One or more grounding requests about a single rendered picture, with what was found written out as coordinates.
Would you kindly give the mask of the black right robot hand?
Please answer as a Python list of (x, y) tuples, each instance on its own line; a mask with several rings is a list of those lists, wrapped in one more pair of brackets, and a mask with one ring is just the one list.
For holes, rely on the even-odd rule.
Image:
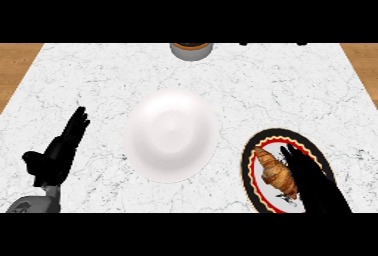
[(280, 147), (307, 214), (350, 214), (342, 193), (317, 163), (290, 144)]

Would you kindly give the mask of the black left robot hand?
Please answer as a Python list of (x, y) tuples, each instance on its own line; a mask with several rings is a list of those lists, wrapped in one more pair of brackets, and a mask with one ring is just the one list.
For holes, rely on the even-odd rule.
[(67, 120), (62, 134), (56, 136), (44, 153), (26, 151), (22, 160), (26, 172), (34, 176), (34, 186), (59, 186), (69, 174), (76, 148), (90, 120), (85, 108), (79, 106)]

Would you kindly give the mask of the plain white plate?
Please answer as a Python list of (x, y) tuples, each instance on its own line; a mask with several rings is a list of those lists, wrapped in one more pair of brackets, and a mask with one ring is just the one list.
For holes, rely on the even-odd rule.
[(215, 152), (218, 122), (189, 90), (162, 89), (135, 105), (125, 122), (125, 155), (152, 181), (175, 183), (205, 167)]

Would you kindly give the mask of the brown croissant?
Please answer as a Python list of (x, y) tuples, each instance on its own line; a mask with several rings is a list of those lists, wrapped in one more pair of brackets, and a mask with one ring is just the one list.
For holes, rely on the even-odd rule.
[(295, 200), (298, 190), (289, 168), (261, 147), (254, 147), (254, 152), (262, 166), (261, 179), (264, 183), (271, 185), (287, 198)]

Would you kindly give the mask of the black red patterned plate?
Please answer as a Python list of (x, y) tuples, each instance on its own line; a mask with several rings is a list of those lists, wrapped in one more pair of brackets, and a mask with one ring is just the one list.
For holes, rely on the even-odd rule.
[(326, 158), (311, 141), (296, 132), (270, 128), (259, 131), (248, 140), (240, 156), (240, 177), (251, 205), (259, 213), (304, 213), (299, 199), (290, 199), (283, 192), (265, 184), (261, 178), (262, 165), (256, 159), (254, 147), (264, 149), (273, 157), (286, 163), (280, 147), (292, 145), (317, 163), (326, 178), (335, 182), (335, 175)]

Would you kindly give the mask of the grey pot with brown rim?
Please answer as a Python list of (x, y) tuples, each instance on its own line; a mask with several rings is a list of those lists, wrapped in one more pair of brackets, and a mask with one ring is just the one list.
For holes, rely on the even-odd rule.
[(183, 46), (178, 43), (169, 44), (174, 56), (183, 61), (202, 60), (212, 51), (212, 43), (203, 43), (196, 46)]

